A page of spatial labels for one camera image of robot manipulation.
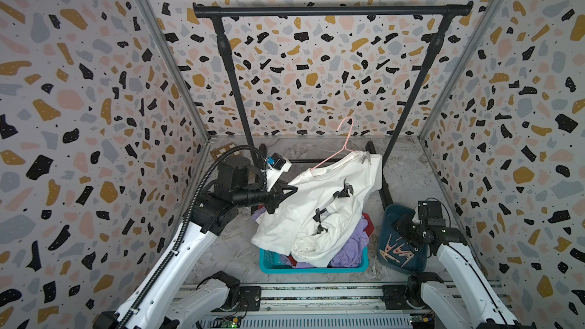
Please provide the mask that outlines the white printed t-shirt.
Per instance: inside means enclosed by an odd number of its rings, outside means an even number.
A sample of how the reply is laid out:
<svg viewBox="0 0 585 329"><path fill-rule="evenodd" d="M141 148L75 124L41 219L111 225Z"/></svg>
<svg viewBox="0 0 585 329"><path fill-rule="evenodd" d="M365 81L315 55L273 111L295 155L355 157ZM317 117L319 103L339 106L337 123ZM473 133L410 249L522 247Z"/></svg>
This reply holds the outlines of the white printed t-shirt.
<svg viewBox="0 0 585 329"><path fill-rule="evenodd" d="M382 187L382 156L371 154L371 164L361 164L359 151L323 168L308 169L289 184L298 191L283 201L274 213L261 214L251 243L265 251L288 255L296 238L334 225L335 218L348 222L351 234L360 220L365 202Z"/></svg>

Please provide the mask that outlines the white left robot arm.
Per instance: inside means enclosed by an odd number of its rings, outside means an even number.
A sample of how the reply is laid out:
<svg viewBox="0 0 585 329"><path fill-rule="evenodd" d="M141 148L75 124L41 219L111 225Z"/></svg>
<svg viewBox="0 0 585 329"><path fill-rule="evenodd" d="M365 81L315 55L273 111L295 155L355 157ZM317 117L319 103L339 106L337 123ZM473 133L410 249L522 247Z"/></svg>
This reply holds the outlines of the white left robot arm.
<svg viewBox="0 0 585 329"><path fill-rule="evenodd" d="M95 328L182 328L196 325L217 309L250 310L239 299L240 282L219 271L191 294L176 299L190 271L242 207L272 214L297 188L280 177L291 162L253 146L221 155L202 176L184 219L163 256L136 291L116 310L102 312Z"/></svg>

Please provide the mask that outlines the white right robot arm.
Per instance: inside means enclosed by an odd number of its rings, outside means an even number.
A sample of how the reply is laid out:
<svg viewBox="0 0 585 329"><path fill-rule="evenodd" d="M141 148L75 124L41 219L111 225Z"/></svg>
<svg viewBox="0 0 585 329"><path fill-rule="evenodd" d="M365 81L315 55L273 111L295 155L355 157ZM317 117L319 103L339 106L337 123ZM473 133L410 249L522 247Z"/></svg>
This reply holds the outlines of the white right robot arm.
<svg viewBox="0 0 585 329"><path fill-rule="evenodd" d="M435 322L445 328L524 328L498 297L474 260L460 230L446 225L439 201L420 201L418 222L405 213L392 224L411 247L427 247L446 268L463 303L455 300L437 274L412 274L406 285L406 302L428 307Z"/></svg>

